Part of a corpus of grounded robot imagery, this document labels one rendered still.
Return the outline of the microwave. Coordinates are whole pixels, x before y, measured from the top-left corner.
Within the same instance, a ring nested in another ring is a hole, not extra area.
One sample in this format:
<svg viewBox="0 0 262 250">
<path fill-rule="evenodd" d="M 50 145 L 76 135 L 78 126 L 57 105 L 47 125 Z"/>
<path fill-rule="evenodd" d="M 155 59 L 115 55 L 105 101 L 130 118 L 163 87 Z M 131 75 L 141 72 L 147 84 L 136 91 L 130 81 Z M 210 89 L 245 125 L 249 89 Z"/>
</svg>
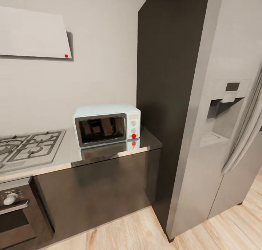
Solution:
<svg viewBox="0 0 262 250">
<path fill-rule="evenodd" d="M 140 137 L 140 110 L 130 103 L 78 106 L 73 123 L 79 148 Z"/>
</svg>

